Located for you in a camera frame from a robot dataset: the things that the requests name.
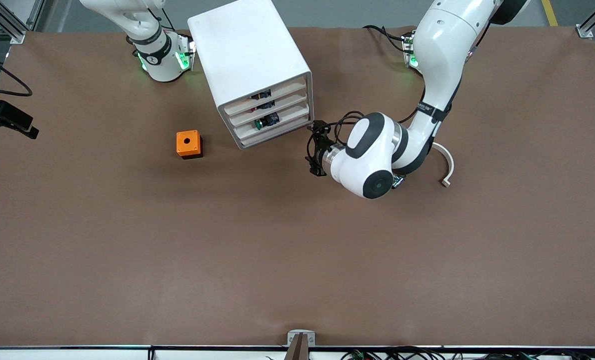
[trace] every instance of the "black device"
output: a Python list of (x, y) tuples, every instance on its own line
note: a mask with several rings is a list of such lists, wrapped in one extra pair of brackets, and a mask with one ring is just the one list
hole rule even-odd
[(0, 126), (16, 130), (25, 137), (35, 139), (40, 131), (32, 126), (32, 121), (33, 117), (26, 112), (7, 101), (0, 100)]

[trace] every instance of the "orange block with black base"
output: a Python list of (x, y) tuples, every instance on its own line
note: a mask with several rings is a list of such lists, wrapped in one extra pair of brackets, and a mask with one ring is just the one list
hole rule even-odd
[(178, 155), (184, 160), (197, 159), (204, 156), (202, 152), (202, 137), (197, 130), (178, 132), (175, 143)]

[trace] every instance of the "floor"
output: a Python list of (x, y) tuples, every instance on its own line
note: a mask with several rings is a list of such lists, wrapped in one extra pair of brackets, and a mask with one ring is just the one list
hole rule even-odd
[[(176, 28), (186, 28), (186, 20), (190, 16), (229, 2), (231, 0), (168, 0), (165, 9)], [(551, 0), (551, 3), (558, 23), (564, 26), (583, 22), (595, 9), (595, 0)], [(321, 28), (358, 28), (368, 24), (385, 27), (415, 25), (428, 8), (427, 1), (419, 0), (383, 0), (370, 6), (365, 0), (275, 0), (274, 4), (288, 27)], [(44, 8), (38, 28), (40, 31), (119, 32), (114, 23), (85, 8), (79, 0), (48, 0)], [(510, 25), (549, 25), (543, 2), (533, 0)], [(4, 61), (8, 47), (6, 41), (0, 41), (0, 61)]]

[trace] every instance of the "green light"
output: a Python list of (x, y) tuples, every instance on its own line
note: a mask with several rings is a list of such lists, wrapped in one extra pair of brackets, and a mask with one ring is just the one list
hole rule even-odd
[(188, 69), (188, 68), (189, 68), (189, 60), (188, 60), (188, 56), (187, 56), (187, 55), (185, 55), (185, 54), (181, 54), (181, 53), (179, 53), (179, 52), (176, 52), (176, 53), (175, 53), (175, 55), (176, 55), (176, 59), (178, 60), (179, 67), (180, 67), (182, 70), (186, 70), (186, 69)]
[(142, 55), (140, 55), (140, 53), (137, 53), (137, 58), (139, 59), (139, 62), (142, 63), (142, 70), (147, 71), (147, 66), (144, 64), (144, 59), (142, 59)]

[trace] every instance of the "brown table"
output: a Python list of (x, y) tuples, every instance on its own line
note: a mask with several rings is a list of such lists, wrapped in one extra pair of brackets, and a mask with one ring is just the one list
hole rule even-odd
[[(318, 119), (414, 109), (386, 39), (291, 33)], [(571, 27), (491, 29), (437, 137), (453, 185), (434, 151), (374, 201), (309, 173), (305, 129), (238, 150), (201, 67), (155, 82), (124, 34), (30, 33), (5, 65), (40, 133), (0, 129), (0, 346), (595, 346), (595, 44)]]

